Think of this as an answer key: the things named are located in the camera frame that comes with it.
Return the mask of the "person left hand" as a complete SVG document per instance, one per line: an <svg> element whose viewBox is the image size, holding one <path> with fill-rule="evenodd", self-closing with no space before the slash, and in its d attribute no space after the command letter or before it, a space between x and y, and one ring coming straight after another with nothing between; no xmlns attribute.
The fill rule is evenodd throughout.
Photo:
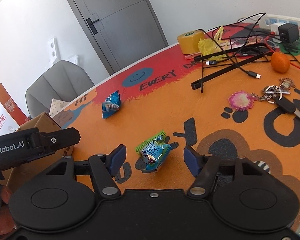
<svg viewBox="0 0 300 240"><path fill-rule="evenodd" d="M12 196L12 191L0 185L0 237L11 233L14 230L15 222L8 209L8 203Z"/></svg>

